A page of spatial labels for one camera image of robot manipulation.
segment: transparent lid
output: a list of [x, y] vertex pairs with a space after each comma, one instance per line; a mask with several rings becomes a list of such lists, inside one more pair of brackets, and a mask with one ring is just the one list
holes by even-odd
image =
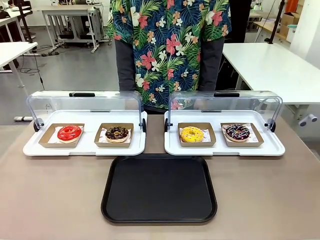
[[271, 91], [176, 91], [169, 96], [168, 124], [182, 111], [221, 112], [248, 110], [259, 113], [272, 129], [282, 106], [281, 97]]
[[142, 97], [136, 91], [37, 91], [27, 98], [26, 103], [40, 129], [53, 113], [109, 113], [124, 110], [139, 116], [141, 126], [141, 101]]

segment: dark donut with white drizzle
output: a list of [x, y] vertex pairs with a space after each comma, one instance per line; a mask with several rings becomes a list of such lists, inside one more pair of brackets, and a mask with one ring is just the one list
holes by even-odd
[[229, 125], [225, 133], [227, 138], [234, 142], [245, 142], [250, 136], [249, 129], [241, 124]]

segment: hawaiian shirt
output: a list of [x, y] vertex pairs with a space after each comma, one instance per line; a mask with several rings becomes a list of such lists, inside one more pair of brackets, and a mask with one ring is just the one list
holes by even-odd
[[231, 31], [229, 0], [111, 0], [108, 34], [132, 44], [143, 104], [168, 108], [173, 91], [195, 91], [201, 41]]

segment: red glazed donut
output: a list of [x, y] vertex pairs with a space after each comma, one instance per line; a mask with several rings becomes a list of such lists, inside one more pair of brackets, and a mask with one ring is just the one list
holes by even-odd
[[72, 143], [80, 136], [81, 131], [78, 126], [68, 125], [59, 130], [57, 137], [63, 143]]

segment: floor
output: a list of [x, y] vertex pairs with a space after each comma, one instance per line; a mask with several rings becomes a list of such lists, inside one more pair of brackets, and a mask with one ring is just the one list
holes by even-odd
[[[38, 49], [50, 44], [45, 29], [32, 29], [32, 32], [36, 33], [34, 41], [38, 42]], [[77, 46], [58, 48], [57, 51], [60, 55], [36, 57], [45, 90], [119, 90], [113, 44], [103, 43], [95, 53]], [[21, 56], [17, 60], [20, 68], [22, 65], [37, 68], [33, 56]], [[29, 94], [43, 89], [38, 73], [20, 73], [20, 76]], [[24, 91], [17, 85], [12, 73], [0, 73], [0, 125], [14, 125], [17, 124], [13, 120], [15, 116], [31, 115]]]

